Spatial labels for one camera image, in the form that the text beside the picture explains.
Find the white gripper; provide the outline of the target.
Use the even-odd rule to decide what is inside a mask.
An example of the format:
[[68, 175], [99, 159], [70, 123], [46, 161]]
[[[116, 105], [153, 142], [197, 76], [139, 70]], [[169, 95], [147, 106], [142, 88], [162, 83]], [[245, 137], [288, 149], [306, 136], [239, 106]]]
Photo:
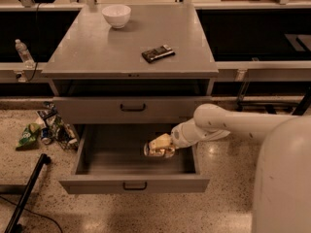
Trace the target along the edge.
[[203, 140], [207, 132], [199, 128], [194, 119], [182, 122], [171, 130], [171, 136], [164, 133], [149, 142], [150, 150], [161, 150], [169, 148], [172, 143], [176, 149], [191, 147]]

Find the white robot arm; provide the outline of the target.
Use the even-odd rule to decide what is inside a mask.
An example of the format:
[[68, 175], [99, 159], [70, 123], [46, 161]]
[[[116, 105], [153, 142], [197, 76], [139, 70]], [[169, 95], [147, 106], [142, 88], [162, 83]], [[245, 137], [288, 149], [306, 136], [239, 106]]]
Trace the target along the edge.
[[215, 104], [144, 146], [149, 156], [235, 133], [261, 143], [257, 163], [252, 233], [311, 233], [311, 116], [233, 112]]

